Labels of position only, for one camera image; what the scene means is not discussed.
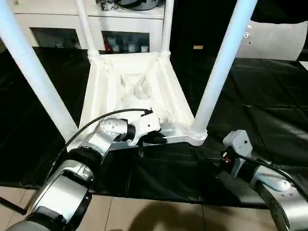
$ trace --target white cabinet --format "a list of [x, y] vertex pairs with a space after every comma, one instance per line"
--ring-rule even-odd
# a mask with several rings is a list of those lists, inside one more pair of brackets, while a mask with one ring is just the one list
[[[126, 40], [136, 41], [136, 52], [142, 45], [151, 52], [161, 50], [164, 5], [149, 11], [103, 12], [95, 0], [85, 0], [85, 4], [99, 50], [105, 50], [109, 38], [117, 40], [121, 51]], [[87, 49], [74, 0], [23, 0], [13, 11], [31, 46]]]

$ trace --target white panel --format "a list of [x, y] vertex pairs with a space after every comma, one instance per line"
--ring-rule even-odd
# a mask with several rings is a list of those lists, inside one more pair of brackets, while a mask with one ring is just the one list
[[[164, 5], [155, 7], [148, 11], [131, 11], [121, 8], [113, 11], [102, 11], [100, 7], [96, 5], [95, 0], [85, 0], [84, 2], [89, 16], [164, 18]], [[77, 6], [74, 3], [74, 0], [19, 0], [19, 4], [13, 8], [13, 12], [28, 14], [78, 15]]]
[[250, 21], [237, 58], [296, 60], [307, 35], [307, 22], [271, 24]]

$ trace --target black cable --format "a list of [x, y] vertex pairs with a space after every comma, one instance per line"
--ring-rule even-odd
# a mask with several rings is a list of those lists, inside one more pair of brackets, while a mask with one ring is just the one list
[[257, 163], [259, 165], [262, 165], [264, 167], [267, 167], [277, 173], [279, 173], [280, 175], [282, 175], [283, 177], [285, 177], [288, 181], [290, 181], [297, 189], [298, 191], [304, 196], [305, 200], [308, 202], [308, 193], [305, 189], [304, 186], [302, 186], [298, 181], [296, 181], [295, 179], [293, 179], [292, 177], [290, 177], [288, 174], [286, 174], [285, 172], [283, 172], [282, 170], [272, 166], [272, 165], [269, 165], [267, 163], [264, 163], [262, 161], [258, 161], [258, 160], [255, 160], [255, 159], [252, 159], [252, 158], [249, 158], [249, 157], [246, 157], [246, 156], [242, 156], [242, 155], [239, 155], [237, 154], [236, 155], [238, 158], [240, 159], [243, 159], [243, 160], [246, 160], [246, 161], [250, 161], [250, 162], [254, 162], [254, 163]]
[[92, 121], [90, 121], [89, 123], [87, 123], [85, 126], [83, 126], [78, 132], [76, 132], [72, 138], [70, 138], [68, 140], [68, 142], [64, 145], [63, 149], [58, 153], [58, 156], [57, 158], [55, 159], [55, 161], [53, 162], [52, 166], [51, 166], [51, 169], [49, 170], [48, 174], [47, 174], [47, 177], [44, 181], [44, 183], [46, 182], [46, 180], [49, 178], [50, 174], [52, 173], [52, 170], [53, 170], [53, 167], [55, 166], [55, 164], [57, 163], [57, 161], [59, 160], [61, 154], [67, 149], [67, 147], [71, 144], [71, 142], [73, 142], [74, 139], [76, 139], [76, 137], [82, 133], [87, 127], [89, 127], [91, 124], [97, 122], [98, 120], [100, 119], [103, 119], [107, 116], [111, 116], [113, 114], [117, 114], [117, 113], [122, 113], [122, 112], [145, 112], [146, 114], [149, 114], [149, 113], [152, 113], [151, 110], [148, 110], [148, 109], [141, 109], [141, 108], [130, 108], [130, 109], [122, 109], [122, 110], [117, 110], [117, 111], [113, 111], [113, 112], [109, 112], [109, 113], [106, 113], [104, 115], [101, 115], [95, 119], [93, 119]]

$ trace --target black fabric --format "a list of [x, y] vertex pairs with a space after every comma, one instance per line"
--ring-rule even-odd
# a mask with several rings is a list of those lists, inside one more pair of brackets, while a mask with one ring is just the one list
[[[86, 51], [40, 48], [36, 52], [78, 123], [89, 74]], [[214, 58], [172, 56], [184, 94], [195, 114]], [[64, 145], [9, 53], [0, 55], [0, 185], [38, 188]], [[213, 176], [223, 138], [245, 129], [254, 155], [274, 161], [308, 188], [308, 72], [298, 62], [236, 59], [200, 147], [177, 143], [112, 151], [94, 193], [190, 203], [262, 206], [240, 179]]]
[[[172, 55], [179, 60], [200, 54], [216, 57], [236, 2], [198, 0], [188, 5], [187, 1], [175, 1], [170, 45]], [[258, 0], [251, 20], [275, 24], [301, 23], [308, 20], [307, 8], [306, 0]], [[202, 45], [203, 49], [194, 50], [194, 45]], [[308, 60], [305, 49], [299, 60]]]

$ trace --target shelf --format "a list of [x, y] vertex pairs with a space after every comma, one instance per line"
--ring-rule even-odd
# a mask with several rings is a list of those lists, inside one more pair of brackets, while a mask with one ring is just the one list
[[[102, 11], [95, 0], [85, 0], [88, 16], [164, 19], [165, 6], [155, 7], [149, 11], [131, 11], [118, 8]], [[20, 14], [63, 14], [78, 15], [74, 0], [20, 0], [13, 7], [14, 13]]]

